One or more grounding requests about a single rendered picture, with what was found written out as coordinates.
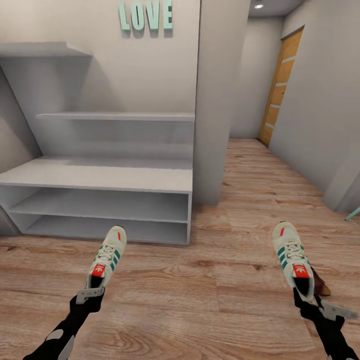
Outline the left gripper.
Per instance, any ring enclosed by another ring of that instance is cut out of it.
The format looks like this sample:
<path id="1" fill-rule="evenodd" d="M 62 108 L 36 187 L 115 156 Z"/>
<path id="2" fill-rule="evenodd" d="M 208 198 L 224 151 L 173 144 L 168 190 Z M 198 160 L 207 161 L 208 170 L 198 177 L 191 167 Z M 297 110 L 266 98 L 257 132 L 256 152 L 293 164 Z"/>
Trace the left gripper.
<path id="1" fill-rule="evenodd" d="M 101 309 L 101 301 L 99 302 L 99 297 L 90 297 L 81 305 L 76 304 L 76 301 L 77 297 L 71 299 L 69 315 L 80 315 L 83 323 L 86 321 L 90 313 L 96 313 Z"/>

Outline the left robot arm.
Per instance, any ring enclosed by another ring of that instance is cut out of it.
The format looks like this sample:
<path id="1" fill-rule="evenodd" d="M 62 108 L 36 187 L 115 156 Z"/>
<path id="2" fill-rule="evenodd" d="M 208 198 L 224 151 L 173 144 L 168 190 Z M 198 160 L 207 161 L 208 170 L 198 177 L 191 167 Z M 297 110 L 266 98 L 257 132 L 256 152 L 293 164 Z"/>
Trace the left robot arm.
<path id="1" fill-rule="evenodd" d="M 75 337 L 90 313 L 101 309 L 104 288 L 84 288 L 70 301 L 70 313 L 45 338 L 44 343 L 22 360 L 68 360 Z"/>

